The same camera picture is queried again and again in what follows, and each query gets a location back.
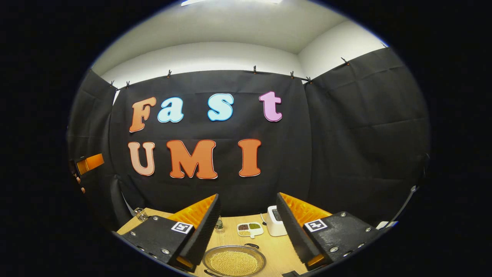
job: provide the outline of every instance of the ceiling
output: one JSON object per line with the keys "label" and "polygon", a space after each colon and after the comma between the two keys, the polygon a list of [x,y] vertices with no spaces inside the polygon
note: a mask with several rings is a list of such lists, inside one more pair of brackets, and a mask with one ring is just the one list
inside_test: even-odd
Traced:
{"label": "ceiling", "polygon": [[187,43],[225,41],[267,46],[298,54],[316,37],[348,20],[308,0],[178,1],[121,36],[97,59],[103,75],[142,54]]}

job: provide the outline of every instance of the round metal tray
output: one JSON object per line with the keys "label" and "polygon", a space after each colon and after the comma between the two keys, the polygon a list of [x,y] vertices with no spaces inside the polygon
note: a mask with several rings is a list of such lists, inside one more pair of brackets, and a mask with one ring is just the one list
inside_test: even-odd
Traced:
{"label": "round metal tray", "polygon": [[211,263],[210,263],[210,259],[215,254],[225,252],[225,251],[243,252],[243,253],[246,253],[246,254],[253,256],[256,259],[256,261],[258,262],[258,267],[256,268],[255,272],[248,274],[248,275],[234,275],[233,277],[253,276],[253,275],[257,274],[258,272],[262,271],[267,264],[267,259],[265,258],[265,256],[255,248],[247,247],[247,246],[241,246],[241,245],[223,245],[223,246],[212,248],[212,249],[208,250],[207,252],[205,252],[205,254],[203,255],[203,265],[205,265],[205,267],[207,267],[212,273],[214,273],[214,276],[216,276],[216,275],[229,276],[225,272],[218,272],[217,270],[215,270],[211,266]]}

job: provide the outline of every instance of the light blue letter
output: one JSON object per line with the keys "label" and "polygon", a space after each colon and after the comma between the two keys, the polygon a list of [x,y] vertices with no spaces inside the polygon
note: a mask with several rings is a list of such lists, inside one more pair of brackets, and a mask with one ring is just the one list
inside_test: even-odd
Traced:
{"label": "light blue letter", "polygon": [[179,97],[171,97],[160,105],[162,110],[157,114],[157,120],[162,123],[171,121],[172,123],[179,122],[183,119],[181,109],[183,108],[183,100]]}
{"label": "light blue letter", "polygon": [[230,94],[217,93],[209,98],[209,107],[211,110],[207,113],[212,121],[225,121],[232,116],[232,107],[234,97]]}

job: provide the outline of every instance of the wooden table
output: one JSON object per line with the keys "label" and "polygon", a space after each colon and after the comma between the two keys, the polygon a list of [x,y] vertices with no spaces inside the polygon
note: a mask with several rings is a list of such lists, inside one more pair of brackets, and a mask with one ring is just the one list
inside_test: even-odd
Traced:
{"label": "wooden table", "polygon": [[[158,215],[161,217],[168,217],[171,213],[158,211],[150,208],[145,208],[145,212],[150,217],[152,215]],[[303,274],[307,272],[306,267],[299,260],[289,237],[272,237],[268,233],[267,226],[261,225],[263,228],[263,234],[255,236],[254,239],[250,237],[240,237],[236,231],[236,226],[239,223],[244,222],[263,222],[259,214],[248,215],[248,216],[235,216],[235,217],[223,217],[222,223],[224,224],[223,232],[218,232],[214,230],[212,236],[210,237],[207,250],[221,246],[221,245],[244,245],[245,243],[254,243],[260,247],[259,251],[265,255],[267,259],[267,264],[265,268],[256,274],[256,277],[277,277],[282,276],[284,273],[291,272],[295,270],[298,274]],[[136,217],[133,217],[125,225],[123,225],[119,230],[118,234],[123,235],[129,232],[131,229],[137,227],[141,221]],[[199,277],[210,277],[208,274],[203,272],[207,269],[203,263],[200,263],[196,267],[195,273],[190,273]]]}

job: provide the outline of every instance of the black backdrop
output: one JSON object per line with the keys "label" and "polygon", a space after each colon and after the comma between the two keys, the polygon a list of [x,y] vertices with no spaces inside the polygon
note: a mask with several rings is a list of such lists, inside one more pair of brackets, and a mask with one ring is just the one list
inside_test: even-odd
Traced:
{"label": "black backdrop", "polygon": [[[107,163],[82,179],[91,189],[97,187],[87,197],[120,226],[128,217],[124,205],[114,204],[115,199],[122,202],[120,189],[131,208],[167,212],[219,193],[223,216],[265,212],[275,204],[275,194],[283,192],[332,213],[346,210],[376,226],[398,212],[429,152],[426,103],[410,71],[390,48],[364,54],[304,86],[299,78],[236,70],[158,77],[121,88],[112,108],[115,89],[94,75],[90,73],[92,78],[83,82],[69,129],[70,134],[74,125],[85,126],[82,129],[90,134],[69,144],[78,145],[78,152],[83,146],[91,152],[86,136],[96,136],[102,145]],[[99,92],[101,87],[106,88],[104,94]],[[85,100],[87,90],[104,95],[104,104]],[[276,105],[282,113],[278,122],[265,118],[258,99],[269,91],[282,99]],[[233,114],[226,121],[211,121],[207,116],[208,99],[216,93],[234,97]],[[144,129],[129,132],[132,105],[151,97],[156,105],[150,107]],[[157,120],[160,104],[170,97],[183,100],[184,116],[177,123],[161,123]],[[88,118],[88,110],[97,112]],[[166,143],[181,140],[192,153],[202,139],[216,142],[213,164],[218,177],[199,179],[195,172],[192,178],[172,178]],[[238,174],[242,168],[238,142],[243,139],[261,141],[258,176]],[[155,143],[152,175],[133,169],[128,149],[132,141]],[[147,166],[143,147],[139,158]],[[111,186],[106,185],[111,178]]]}
{"label": "black backdrop", "polygon": [[306,83],[312,131],[309,202],[369,224],[390,221],[430,147],[422,92],[390,48]]}
{"label": "black backdrop", "polygon": [[[273,91],[281,98],[277,112],[282,119],[268,121],[263,112],[262,94]],[[211,121],[207,116],[208,99],[216,93],[231,94],[233,114],[226,121]],[[157,104],[141,131],[129,132],[135,102],[156,97]],[[161,123],[157,114],[167,98],[183,100],[183,118],[178,123]],[[247,215],[265,212],[275,204],[279,191],[307,199],[311,171],[311,131],[306,95],[300,79],[273,73],[234,70],[190,72],[159,77],[121,88],[111,115],[111,159],[122,178],[125,199],[132,207],[150,207],[176,212],[201,199],[219,193],[222,215]],[[172,178],[169,140],[183,141],[191,154],[198,141],[216,142],[213,163],[216,179],[185,176]],[[258,168],[261,174],[240,177],[242,150],[238,142],[258,139]],[[131,164],[128,142],[155,143],[155,172],[137,173]],[[146,166],[143,147],[139,149]]]}

